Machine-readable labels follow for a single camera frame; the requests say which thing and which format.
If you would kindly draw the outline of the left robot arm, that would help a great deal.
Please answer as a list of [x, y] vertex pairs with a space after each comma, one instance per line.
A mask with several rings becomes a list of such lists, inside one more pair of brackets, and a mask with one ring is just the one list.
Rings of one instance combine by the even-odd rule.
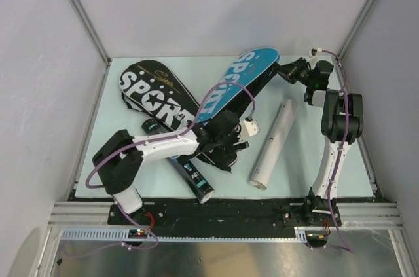
[[122, 216], [137, 224], [144, 219], [145, 208], [134, 180], [143, 164], [171, 157], [184, 162], [216, 147], [238, 151], [248, 147], [246, 139], [257, 133], [255, 120], [240, 120], [226, 110], [209, 120], [153, 136], [131, 136], [119, 130], [93, 156], [92, 163], [106, 193], [122, 208]]

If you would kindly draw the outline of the white shuttlecock tube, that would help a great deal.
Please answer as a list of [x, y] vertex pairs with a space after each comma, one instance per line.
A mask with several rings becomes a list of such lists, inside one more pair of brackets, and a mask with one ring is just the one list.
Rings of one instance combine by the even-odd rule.
[[275, 165], [295, 120], [298, 107], [297, 101], [288, 99], [278, 109], [278, 114], [249, 179], [249, 184], [253, 187], [262, 191], [267, 190]]

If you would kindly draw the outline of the black shuttlecock tube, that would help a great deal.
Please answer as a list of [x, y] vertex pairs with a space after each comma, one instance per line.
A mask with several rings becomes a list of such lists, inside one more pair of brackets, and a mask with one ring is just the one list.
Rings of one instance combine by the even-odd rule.
[[[149, 118], [141, 125], [142, 130], [147, 135], [158, 135], [168, 132], [158, 121], [154, 118]], [[197, 167], [191, 162], [186, 161], [180, 163], [176, 158], [170, 157], [171, 163], [177, 170], [178, 174], [183, 178], [185, 183], [189, 186], [199, 203], [207, 202], [215, 192], [215, 189], [210, 185], [207, 179], [198, 171]]]

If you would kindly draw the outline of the blue racket bag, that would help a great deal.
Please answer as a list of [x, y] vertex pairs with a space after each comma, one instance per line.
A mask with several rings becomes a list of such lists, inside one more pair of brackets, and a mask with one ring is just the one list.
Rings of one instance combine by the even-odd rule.
[[219, 113], [229, 110], [238, 117], [244, 114], [252, 99], [273, 77], [273, 65], [280, 60], [275, 48], [256, 48], [241, 54], [227, 68], [209, 98], [201, 103], [196, 122], [207, 123]]

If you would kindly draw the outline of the black racket bag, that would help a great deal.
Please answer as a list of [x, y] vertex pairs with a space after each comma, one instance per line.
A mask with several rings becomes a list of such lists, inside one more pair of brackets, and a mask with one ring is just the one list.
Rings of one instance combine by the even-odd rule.
[[190, 125], [199, 108], [181, 80], [157, 60], [128, 66], [120, 74], [119, 87], [128, 108], [146, 113], [169, 131]]

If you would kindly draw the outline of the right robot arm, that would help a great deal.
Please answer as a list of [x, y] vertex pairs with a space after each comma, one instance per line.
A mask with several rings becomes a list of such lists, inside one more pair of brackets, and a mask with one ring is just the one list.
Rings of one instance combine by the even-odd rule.
[[288, 211], [297, 224], [320, 225], [339, 218], [338, 180], [348, 151], [363, 132], [362, 95], [330, 89], [333, 70], [333, 64], [326, 60], [311, 65], [304, 58], [276, 68], [288, 83], [306, 87], [304, 101], [308, 105], [322, 108], [320, 128], [325, 144], [319, 172], [302, 206]]

